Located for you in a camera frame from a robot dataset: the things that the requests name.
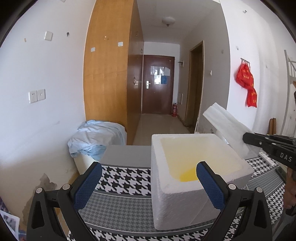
wooden door frame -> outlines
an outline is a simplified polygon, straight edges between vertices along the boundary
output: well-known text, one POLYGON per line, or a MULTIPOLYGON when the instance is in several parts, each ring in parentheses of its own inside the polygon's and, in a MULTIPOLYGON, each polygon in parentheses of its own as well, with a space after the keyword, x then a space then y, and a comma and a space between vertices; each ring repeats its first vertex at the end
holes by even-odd
POLYGON ((146 61, 145 61, 145 56, 153 56, 157 58, 174 58, 172 61, 172 70, 170 72, 170 79, 171 79, 171 87, 170 87, 170 102, 172 103, 173 106, 173 91, 174 91, 174 80, 175 80, 175 61, 176 58, 174 56, 162 56, 162 55, 150 55, 150 54, 144 54, 143 55, 143 78, 142 78, 142 105, 141 105, 141 113, 143 112, 143 92, 144 92, 144 87, 146 86, 146 82, 144 80, 145 78, 145 72, 146 72, 146 61))
MULTIPOLYGON (((202 65, 203 65, 203 67, 202 67, 202 93, 201 93, 201 97, 200 97, 200 107, 202 104, 203 85, 204 85, 204 76, 205 76, 205 41, 204 40, 202 40, 199 44, 195 45, 192 49, 189 50, 189 74, 188 74, 187 100, 186 100, 185 119, 184 119, 185 124, 187 124, 189 89, 190 89, 190 83, 192 82, 192 79, 191 79, 191 70, 192 70, 191 55, 192 55, 192 51, 195 50, 196 48, 198 48, 200 45, 202 46, 202 65)), ((194 132, 196 132, 199 118, 200 118, 200 108, 198 111, 198 116, 197 116, 197 121, 195 124, 194 132)))

wooden wardrobe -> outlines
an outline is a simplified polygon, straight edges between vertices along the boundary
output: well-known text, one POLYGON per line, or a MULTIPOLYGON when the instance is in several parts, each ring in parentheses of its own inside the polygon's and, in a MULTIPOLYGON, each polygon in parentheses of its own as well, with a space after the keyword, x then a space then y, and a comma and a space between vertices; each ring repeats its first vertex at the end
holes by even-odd
POLYGON ((141 115, 143 49, 137 0, 97 0, 84 55, 86 120, 123 125, 128 145, 141 115))

ceiling lamp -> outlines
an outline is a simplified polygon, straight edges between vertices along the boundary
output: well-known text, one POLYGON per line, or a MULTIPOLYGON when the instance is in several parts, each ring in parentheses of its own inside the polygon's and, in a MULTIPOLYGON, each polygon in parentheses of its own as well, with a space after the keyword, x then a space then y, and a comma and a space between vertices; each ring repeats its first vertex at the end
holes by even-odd
POLYGON ((176 22, 176 20, 172 17, 165 17, 162 20, 162 23, 164 23, 166 26, 170 26, 176 22))

peeling paint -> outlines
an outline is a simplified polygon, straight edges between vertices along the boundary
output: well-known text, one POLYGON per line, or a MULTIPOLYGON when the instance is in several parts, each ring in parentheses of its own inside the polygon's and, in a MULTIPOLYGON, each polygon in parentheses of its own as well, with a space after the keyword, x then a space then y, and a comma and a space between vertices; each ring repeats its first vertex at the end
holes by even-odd
POLYGON ((57 184, 50 182, 50 179, 48 178, 48 176, 45 173, 43 174, 43 176, 40 178, 40 184, 34 188, 31 198, 27 201, 22 211, 23 222, 25 225, 28 225, 28 218, 29 218, 29 212, 30 212, 32 200, 33 200, 36 189, 39 187, 42 187, 45 191, 53 191, 57 189, 57 184))

door handle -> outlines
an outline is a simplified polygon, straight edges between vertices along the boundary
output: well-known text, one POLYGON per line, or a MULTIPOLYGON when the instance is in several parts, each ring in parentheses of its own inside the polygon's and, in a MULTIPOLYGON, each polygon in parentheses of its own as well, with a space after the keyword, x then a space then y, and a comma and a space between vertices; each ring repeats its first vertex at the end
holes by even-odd
POLYGON ((151 83, 149 83, 149 81, 146 81, 146 89, 149 89, 149 85, 150 85, 151 83))

